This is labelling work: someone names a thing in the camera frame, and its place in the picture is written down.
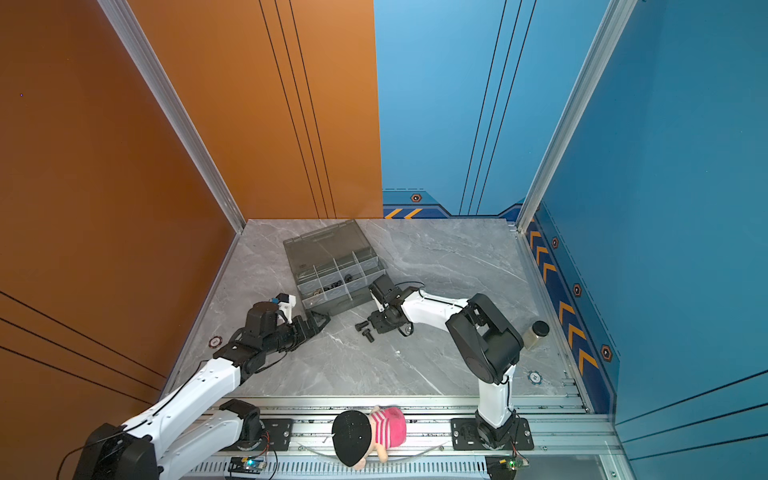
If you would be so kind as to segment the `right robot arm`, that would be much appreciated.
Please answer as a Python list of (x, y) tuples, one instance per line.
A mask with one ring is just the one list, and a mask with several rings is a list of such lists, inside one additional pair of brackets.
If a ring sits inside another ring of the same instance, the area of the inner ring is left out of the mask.
[(414, 334), (419, 326), (447, 332), (469, 371), (478, 379), (479, 403), (475, 431), (489, 450), (531, 449), (525, 420), (512, 399), (513, 376), (524, 349), (522, 335), (491, 299), (475, 294), (450, 299), (403, 288), (384, 275), (369, 286), (376, 310), (368, 322), (379, 334)]

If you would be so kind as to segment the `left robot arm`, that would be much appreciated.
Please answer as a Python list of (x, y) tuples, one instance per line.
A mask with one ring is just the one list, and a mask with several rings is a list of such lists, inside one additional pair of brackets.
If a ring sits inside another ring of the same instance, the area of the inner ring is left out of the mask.
[(103, 424), (84, 446), (76, 479), (180, 479), (230, 446), (259, 447), (268, 434), (259, 407), (227, 396), (319, 334), (328, 314), (292, 313), (293, 297), (255, 303), (243, 327), (179, 388), (120, 425)]

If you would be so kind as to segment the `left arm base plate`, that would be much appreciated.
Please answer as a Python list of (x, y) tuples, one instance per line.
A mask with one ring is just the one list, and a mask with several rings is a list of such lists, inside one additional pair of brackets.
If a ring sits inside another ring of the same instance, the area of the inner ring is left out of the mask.
[(241, 440), (235, 448), (243, 452), (264, 453), (266, 451), (285, 452), (289, 450), (294, 421), (292, 419), (264, 419), (254, 439)]

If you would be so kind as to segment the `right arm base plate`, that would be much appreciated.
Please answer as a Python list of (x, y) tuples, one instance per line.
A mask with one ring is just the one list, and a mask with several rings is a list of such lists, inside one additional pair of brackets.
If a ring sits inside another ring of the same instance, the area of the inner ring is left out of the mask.
[(495, 428), (477, 418), (453, 418), (450, 421), (451, 440), (456, 451), (516, 450), (535, 448), (528, 420), (511, 416), (501, 427)]

